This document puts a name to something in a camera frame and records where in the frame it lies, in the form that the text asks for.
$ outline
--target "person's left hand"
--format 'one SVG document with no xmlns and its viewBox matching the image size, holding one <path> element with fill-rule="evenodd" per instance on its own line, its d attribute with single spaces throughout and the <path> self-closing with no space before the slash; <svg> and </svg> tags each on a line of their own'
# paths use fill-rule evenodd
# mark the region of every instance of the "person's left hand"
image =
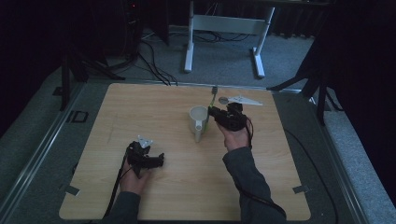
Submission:
<svg viewBox="0 0 396 224">
<path fill-rule="evenodd" d="M 151 174 L 151 170 L 147 170 L 145 173 L 141 175 L 140 178 L 136 176 L 134 170 L 129 170 L 131 166 L 128 161 L 125 161 L 122 167 L 123 177 L 120 180 L 120 190 L 121 191 L 130 191 L 135 194 L 141 195 L 146 186 L 146 183 L 149 180 L 149 176 Z"/>
</svg>

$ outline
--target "sleeve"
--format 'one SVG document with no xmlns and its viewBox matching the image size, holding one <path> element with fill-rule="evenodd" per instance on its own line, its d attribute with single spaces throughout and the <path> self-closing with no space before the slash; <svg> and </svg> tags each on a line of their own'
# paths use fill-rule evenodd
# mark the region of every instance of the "sleeve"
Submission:
<svg viewBox="0 0 396 224">
<path fill-rule="evenodd" d="M 250 148 L 241 147 L 225 154 L 223 161 L 236 186 L 243 190 L 273 202 L 271 191 L 264 176 L 254 163 Z M 286 219 L 275 208 L 256 202 L 240 192 L 242 223 L 287 223 Z"/>
<path fill-rule="evenodd" d="M 110 214 L 100 224 L 137 224 L 140 196 L 132 192 L 120 192 Z"/>
</svg>

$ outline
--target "gray carpet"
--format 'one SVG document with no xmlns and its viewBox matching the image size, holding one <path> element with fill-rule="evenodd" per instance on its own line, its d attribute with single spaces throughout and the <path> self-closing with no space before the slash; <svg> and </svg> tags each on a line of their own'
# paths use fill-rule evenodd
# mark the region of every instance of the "gray carpet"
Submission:
<svg viewBox="0 0 396 224">
<path fill-rule="evenodd" d="M 250 36 L 240 42 L 216 44 L 198 42 L 197 40 L 195 42 L 192 72 L 185 74 L 183 67 L 185 44 L 187 43 L 186 36 L 172 36 L 169 47 L 158 41 L 155 36 L 145 38 L 155 49 L 157 66 L 172 74 L 179 82 L 261 88 L 279 84 L 293 77 L 313 41 L 300 37 L 284 39 L 281 36 L 269 36 L 262 52 L 267 77 L 259 79 L 254 75 L 254 64 L 251 61 L 251 52 L 249 51 L 256 45 L 257 39 L 257 36 Z M 140 51 L 145 58 L 150 59 L 148 46 L 141 45 Z M 112 58 L 110 61 L 116 63 L 120 59 Z M 145 66 L 141 60 L 138 60 L 136 65 L 139 67 Z M 125 82 L 131 83 L 155 80 L 150 72 L 136 66 L 131 66 L 128 70 L 120 72 L 119 75 L 126 77 Z M 87 122 L 66 122 L 64 124 L 9 223 L 83 222 L 64 221 L 59 218 L 58 211 L 64 198 L 61 186 L 68 184 L 72 178 L 73 166 L 78 162 L 81 150 L 84 148 L 89 131 L 94 123 L 97 110 L 106 93 L 106 87 L 111 82 L 112 80 L 106 77 L 92 74 L 92 78 L 85 85 L 82 94 L 73 107 L 73 110 L 89 112 Z M 39 145 L 40 139 L 46 133 L 51 122 L 59 113 L 60 98 L 51 95 L 54 88 L 59 85 L 60 75 L 57 71 L 46 80 L 20 118 L 13 124 L 9 132 L 0 139 L 0 160 L 2 164 L 0 193 L 2 200 L 16 181 L 23 165 L 28 162 L 31 153 Z M 303 85 L 304 82 L 302 81 L 291 86 L 291 88 L 300 89 Z M 296 135 L 297 139 L 303 144 L 314 164 L 318 167 L 319 174 L 322 176 L 336 206 L 336 213 L 334 213 L 332 201 L 322 185 L 314 165 L 305 155 L 304 148 L 294 137 L 287 134 L 300 178 L 303 184 L 311 188 L 311 191 L 306 193 L 306 197 L 312 217 L 304 223 L 335 223 L 335 216 L 339 219 L 338 223 L 354 223 L 343 193 L 334 177 L 327 152 L 329 146 L 323 140 L 322 127 L 318 126 L 315 119 L 313 105 L 308 103 L 300 94 L 295 93 L 279 93 L 275 95 L 275 99 L 282 124 Z"/>
</svg>

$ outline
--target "cup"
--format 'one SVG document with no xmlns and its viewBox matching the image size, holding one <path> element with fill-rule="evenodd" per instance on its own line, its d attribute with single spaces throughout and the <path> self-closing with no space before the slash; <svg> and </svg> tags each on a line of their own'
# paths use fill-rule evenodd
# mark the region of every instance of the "cup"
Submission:
<svg viewBox="0 0 396 224">
<path fill-rule="evenodd" d="M 190 110 L 190 129 L 195 133 L 195 142 L 201 141 L 201 135 L 205 131 L 207 117 L 207 108 L 205 106 L 198 105 Z"/>
</svg>

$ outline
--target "hand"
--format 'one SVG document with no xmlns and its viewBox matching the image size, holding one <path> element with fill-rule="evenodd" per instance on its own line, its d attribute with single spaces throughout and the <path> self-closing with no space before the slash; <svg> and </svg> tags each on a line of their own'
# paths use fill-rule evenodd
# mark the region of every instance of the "hand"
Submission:
<svg viewBox="0 0 396 224">
<path fill-rule="evenodd" d="M 218 127 L 221 130 L 221 132 L 224 134 L 224 146 L 227 147 L 228 151 L 232 151 L 240 147 L 248 147 L 249 145 L 248 131 L 246 129 L 242 129 L 237 132 L 232 132 L 227 130 L 220 124 L 218 124 Z"/>
<path fill-rule="evenodd" d="M 149 176 L 151 174 L 151 170 L 147 170 L 140 178 L 136 176 L 134 170 L 130 170 L 131 166 L 128 161 L 125 161 L 122 167 L 123 177 L 120 180 L 120 190 L 121 191 L 130 191 L 135 194 L 141 195 L 146 186 L 146 183 L 149 180 Z"/>
</svg>

